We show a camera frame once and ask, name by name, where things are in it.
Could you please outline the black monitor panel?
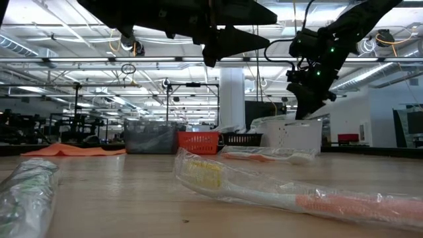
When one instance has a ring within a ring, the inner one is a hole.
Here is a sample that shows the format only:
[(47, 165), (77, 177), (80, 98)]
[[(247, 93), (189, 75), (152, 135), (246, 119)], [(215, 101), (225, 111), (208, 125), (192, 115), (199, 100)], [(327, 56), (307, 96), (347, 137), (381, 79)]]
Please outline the black monitor panel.
[(246, 126), (249, 128), (257, 118), (287, 114), (287, 110), (282, 102), (245, 101)]

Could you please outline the black plastic bin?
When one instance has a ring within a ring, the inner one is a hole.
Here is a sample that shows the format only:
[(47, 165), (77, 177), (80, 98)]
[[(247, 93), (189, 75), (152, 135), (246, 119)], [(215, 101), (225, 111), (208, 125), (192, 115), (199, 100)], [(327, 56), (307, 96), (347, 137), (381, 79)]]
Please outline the black plastic bin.
[(262, 134), (221, 134), (223, 145), (243, 146), (243, 147), (259, 147), (262, 140)]

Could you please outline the grey plastic bin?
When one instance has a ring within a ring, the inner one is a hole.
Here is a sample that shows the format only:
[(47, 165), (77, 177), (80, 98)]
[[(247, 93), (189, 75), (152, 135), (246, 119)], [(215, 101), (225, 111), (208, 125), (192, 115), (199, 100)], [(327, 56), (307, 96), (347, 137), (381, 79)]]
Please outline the grey plastic bin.
[(175, 154), (176, 122), (126, 120), (124, 142), (128, 154)]

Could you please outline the dark glass cabinet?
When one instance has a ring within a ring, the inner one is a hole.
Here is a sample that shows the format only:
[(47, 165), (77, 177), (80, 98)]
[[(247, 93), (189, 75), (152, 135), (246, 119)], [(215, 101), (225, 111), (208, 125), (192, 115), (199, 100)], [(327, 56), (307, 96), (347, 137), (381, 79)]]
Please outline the dark glass cabinet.
[(393, 110), (393, 120), (397, 147), (423, 149), (423, 108), (408, 105)]

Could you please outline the white square pillar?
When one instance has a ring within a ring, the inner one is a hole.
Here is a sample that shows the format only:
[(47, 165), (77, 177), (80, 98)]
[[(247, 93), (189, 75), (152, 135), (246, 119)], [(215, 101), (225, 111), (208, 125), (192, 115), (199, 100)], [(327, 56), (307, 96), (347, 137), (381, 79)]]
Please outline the white square pillar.
[(245, 75), (243, 68), (221, 68), (219, 112), (222, 126), (245, 127)]

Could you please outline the long ceiling light strip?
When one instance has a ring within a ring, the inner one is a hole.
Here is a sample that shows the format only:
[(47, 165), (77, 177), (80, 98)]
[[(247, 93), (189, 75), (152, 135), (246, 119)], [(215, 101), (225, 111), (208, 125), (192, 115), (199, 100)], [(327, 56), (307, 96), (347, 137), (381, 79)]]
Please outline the long ceiling light strip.
[[(202, 57), (0, 58), (0, 63), (204, 62)], [(345, 63), (423, 63), (423, 58), (346, 58)]]

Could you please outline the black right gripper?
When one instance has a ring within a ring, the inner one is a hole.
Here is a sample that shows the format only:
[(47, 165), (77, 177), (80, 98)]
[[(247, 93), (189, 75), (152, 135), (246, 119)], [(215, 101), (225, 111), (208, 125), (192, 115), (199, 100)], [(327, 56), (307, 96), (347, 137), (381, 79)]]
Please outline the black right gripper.
[(336, 94), (330, 92), (330, 86), (337, 80), (337, 69), (322, 65), (301, 70), (288, 70), (289, 85), (287, 90), (298, 101), (297, 119), (304, 119), (326, 104), (323, 100), (334, 102)]

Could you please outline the white perforated basket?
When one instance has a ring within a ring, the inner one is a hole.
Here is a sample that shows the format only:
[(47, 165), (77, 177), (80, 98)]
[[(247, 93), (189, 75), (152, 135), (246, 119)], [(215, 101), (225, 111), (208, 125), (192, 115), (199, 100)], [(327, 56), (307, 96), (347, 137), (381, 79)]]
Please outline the white perforated basket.
[(261, 146), (321, 152), (323, 123), (318, 120), (270, 120), (256, 128)]

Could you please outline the silver ventilation duct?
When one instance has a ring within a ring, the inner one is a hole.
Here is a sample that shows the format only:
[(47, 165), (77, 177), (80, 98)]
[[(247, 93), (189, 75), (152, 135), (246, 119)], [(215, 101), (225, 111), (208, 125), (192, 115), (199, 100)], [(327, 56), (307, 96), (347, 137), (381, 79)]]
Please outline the silver ventilation duct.
[(399, 59), (377, 61), (374, 66), (361, 68), (341, 77), (332, 84), (330, 91), (358, 89), (396, 72), (407, 71), (408, 69), (412, 71), (415, 67), (423, 69), (423, 39), (407, 46), (406, 51), (399, 56)]
[(55, 58), (59, 56), (49, 48), (30, 46), (21, 39), (2, 31), (0, 31), (0, 48), (26, 58)]

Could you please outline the black background rig frame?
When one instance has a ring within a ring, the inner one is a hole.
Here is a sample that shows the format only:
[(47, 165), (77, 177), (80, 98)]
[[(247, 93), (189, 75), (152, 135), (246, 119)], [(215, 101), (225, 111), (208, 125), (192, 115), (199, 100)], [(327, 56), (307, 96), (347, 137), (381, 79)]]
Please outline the black background rig frame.
[(172, 86), (176, 86), (173, 89), (172, 93), (175, 93), (181, 86), (183, 87), (190, 87), (190, 88), (198, 88), (198, 87), (206, 87), (210, 92), (214, 94), (217, 98), (217, 125), (221, 122), (220, 118), (220, 86), (217, 83), (196, 83), (196, 82), (189, 82), (189, 83), (171, 83), (168, 82), (166, 86), (166, 122), (169, 121), (169, 99), (171, 97), (170, 88)]

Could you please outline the black background robot stations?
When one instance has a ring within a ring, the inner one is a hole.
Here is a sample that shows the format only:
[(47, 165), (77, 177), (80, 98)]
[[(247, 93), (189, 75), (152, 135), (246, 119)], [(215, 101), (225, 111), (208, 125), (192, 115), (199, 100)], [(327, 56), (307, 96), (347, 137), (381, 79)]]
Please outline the black background robot stations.
[(51, 113), (39, 115), (0, 111), (0, 143), (10, 145), (62, 143), (100, 143), (100, 129), (108, 120), (88, 114)]

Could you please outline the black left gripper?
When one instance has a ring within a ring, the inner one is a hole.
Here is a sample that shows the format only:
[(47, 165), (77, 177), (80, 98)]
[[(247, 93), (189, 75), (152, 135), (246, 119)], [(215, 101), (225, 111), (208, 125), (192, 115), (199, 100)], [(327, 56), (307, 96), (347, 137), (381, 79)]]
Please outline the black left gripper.
[(277, 14), (254, 0), (158, 0), (159, 23), (167, 38), (179, 34), (194, 44), (205, 44), (206, 66), (249, 51), (266, 48), (270, 41), (232, 26), (267, 25), (277, 22)]

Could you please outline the orange plastic bin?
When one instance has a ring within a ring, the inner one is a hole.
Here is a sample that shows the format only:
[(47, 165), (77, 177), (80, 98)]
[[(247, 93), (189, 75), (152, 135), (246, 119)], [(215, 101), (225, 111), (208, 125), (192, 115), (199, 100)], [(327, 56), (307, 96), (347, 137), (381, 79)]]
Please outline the orange plastic bin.
[(197, 155), (217, 154), (219, 132), (177, 132), (178, 146)]

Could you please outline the green white toothbrush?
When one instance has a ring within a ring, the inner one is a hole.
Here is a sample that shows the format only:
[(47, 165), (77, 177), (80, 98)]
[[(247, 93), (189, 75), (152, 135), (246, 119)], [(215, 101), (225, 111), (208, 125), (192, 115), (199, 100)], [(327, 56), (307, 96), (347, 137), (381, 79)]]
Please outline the green white toothbrush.
[(275, 121), (275, 120), (285, 120), (287, 118), (286, 114), (276, 115), (276, 116), (266, 116), (262, 118), (254, 119), (250, 124), (250, 129), (257, 129), (259, 125), (267, 121)]
[(0, 238), (45, 238), (56, 204), (59, 166), (32, 158), (0, 182)]

